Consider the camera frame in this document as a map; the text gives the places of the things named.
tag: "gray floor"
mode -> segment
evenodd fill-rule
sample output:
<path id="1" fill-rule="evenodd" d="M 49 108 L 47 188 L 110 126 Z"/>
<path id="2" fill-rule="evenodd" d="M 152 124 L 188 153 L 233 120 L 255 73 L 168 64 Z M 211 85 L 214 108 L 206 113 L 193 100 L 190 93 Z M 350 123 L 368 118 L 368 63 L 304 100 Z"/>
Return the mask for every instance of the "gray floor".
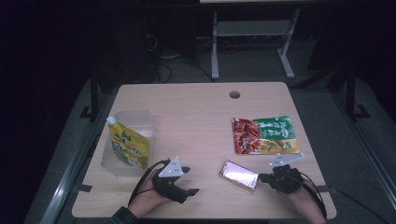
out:
<path id="1" fill-rule="evenodd" d="M 306 69 L 315 46 L 314 40 L 294 40 L 291 43 L 288 57 L 296 75 L 294 80 L 286 79 L 280 60 L 277 58 L 276 47 L 279 46 L 279 40 L 264 39 L 261 42 L 263 44 L 259 47 L 250 46 L 234 53 L 221 53 L 218 82 L 283 81 L 288 85 L 293 85 L 312 77 L 317 72 Z M 193 59 L 181 57 L 164 64 L 172 69 L 169 83 L 212 81 L 208 77 L 210 52 L 207 50 L 198 52 Z M 169 69 L 164 66 L 160 67 L 160 71 L 163 80 L 170 75 Z M 381 178 L 376 174 L 375 167 L 370 163 L 372 156 L 367 156 L 365 148 L 367 145 L 372 148 L 389 176 L 394 178 L 396 176 L 396 164 L 393 162 L 396 158 L 395 123 L 378 104 L 371 89 L 359 79 L 357 80 L 356 104 L 364 105 L 371 118 L 351 122 L 344 112 L 344 91 L 336 94 L 327 91 L 328 79 L 325 77 L 304 90 L 290 90 L 321 172 L 329 186 L 347 193 L 373 209 L 388 223 L 392 223 L 392 220 L 396 220 L 395 208 L 381 184 Z M 106 123 L 104 118 L 108 115 L 116 94 L 117 88 L 112 94 L 100 93 L 102 117 L 91 122 L 89 119 L 79 117 L 83 108 L 91 104 L 89 82 L 81 90 L 25 223 L 40 222 L 64 176 L 70 159 L 81 146 L 87 145 L 87 138 L 92 140 L 102 131 Z M 363 139 L 367 139 L 367 142 L 362 142 L 360 133 L 365 137 Z M 90 162 L 90 158 L 87 158 L 56 223 L 101 223 L 103 221 L 102 218 L 82 219 L 71 215 L 73 202 L 78 194 L 77 188 Z M 332 198 L 337 209 L 337 217 L 331 220 L 331 223 L 384 223 L 342 193 L 334 192 Z M 270 220 L 270 223 L 305 222 L 303 220 Z"/>

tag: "yellow snack package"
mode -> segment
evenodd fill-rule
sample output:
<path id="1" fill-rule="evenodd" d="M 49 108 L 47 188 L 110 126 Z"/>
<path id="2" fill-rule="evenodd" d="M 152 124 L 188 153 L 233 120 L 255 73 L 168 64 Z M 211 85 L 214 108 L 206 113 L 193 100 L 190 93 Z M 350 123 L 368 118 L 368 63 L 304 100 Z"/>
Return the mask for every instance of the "yellow snack package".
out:
<path id="1" fill-rule="evenodd" d="M 111 145 L 116 156 L 131 166 L 146 169 L 149 163 L 149 140 L 147 137 L 125 127 L 112 116 L 107 118 Z"/>

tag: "table hole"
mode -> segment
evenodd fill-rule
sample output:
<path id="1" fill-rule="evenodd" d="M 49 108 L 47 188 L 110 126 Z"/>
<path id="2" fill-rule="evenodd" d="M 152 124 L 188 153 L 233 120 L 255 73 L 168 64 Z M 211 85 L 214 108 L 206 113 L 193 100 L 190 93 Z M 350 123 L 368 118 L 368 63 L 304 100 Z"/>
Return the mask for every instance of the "table hole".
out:
<path id="1" fill-rule="evenodd" d="M 233 99 L 238 99 L 241 96 L 241 93 L 239 91 L 230 91 L 230 97 Z"/>

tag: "person's right hand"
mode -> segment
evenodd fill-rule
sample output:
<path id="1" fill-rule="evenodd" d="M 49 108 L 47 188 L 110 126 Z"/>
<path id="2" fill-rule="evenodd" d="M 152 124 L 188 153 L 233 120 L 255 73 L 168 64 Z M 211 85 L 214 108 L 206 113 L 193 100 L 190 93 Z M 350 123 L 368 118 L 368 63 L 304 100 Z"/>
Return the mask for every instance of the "person's right hand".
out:
<path id="1" fill-rule="evenodd" d="M 317 192 L 314 185 L 309 180 L 305 180 L 304 183 L 314 192 Z M 281 192 L 279 190 L 277 190 L 276 193 L 282 198 L 288 200 L 291 206 L 293 206 L 293 208 L 309 223 L 327 223 L 326 219 L 320 211 L 320 208 L 315 202 L 315 199 L 303 187 L 300 187 L 299 189 L 290 194 Z"/>

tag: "person's left hand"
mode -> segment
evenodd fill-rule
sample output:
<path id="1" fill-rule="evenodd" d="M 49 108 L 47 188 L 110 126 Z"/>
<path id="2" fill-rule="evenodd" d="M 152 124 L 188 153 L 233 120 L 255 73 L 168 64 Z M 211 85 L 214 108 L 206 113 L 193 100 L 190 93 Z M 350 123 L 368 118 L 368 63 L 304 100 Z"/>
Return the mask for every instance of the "person's left hand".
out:
<path id="1" fill-rule="evenodd" d="M 163 203 L 172 202 L 172 200 L 167 199 L 158 192 L 153 189 L 152 185 L 152 177 L 157 173 L 158 169 L 153 170 L 151 174 L 146 178 L 140 187 L 138 192 L 142 192 L 144 190 L 148 190 L 143 193 L 139 193 L 136 197 L 131 201 L 128 205 L 128 209 L 137 217 L 141 218 L 142 216 L 150 213 L 154 208 L 158 207 Z"/>

